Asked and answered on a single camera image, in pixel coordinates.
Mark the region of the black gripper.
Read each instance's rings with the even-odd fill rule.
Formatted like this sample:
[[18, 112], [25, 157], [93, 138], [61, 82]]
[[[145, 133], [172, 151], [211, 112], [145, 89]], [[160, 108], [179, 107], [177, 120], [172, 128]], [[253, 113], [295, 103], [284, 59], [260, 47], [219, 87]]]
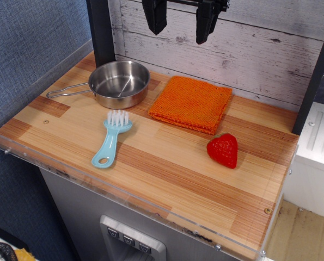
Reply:
[[[229, 0], [168, 0], [198, 7], [196, 11], [196, 43], [203, 44], [213, 33], [218, 15], [230, 7]], [[167, 26], [167, 0], [142, 0], [149, 29], [158, 35]]]

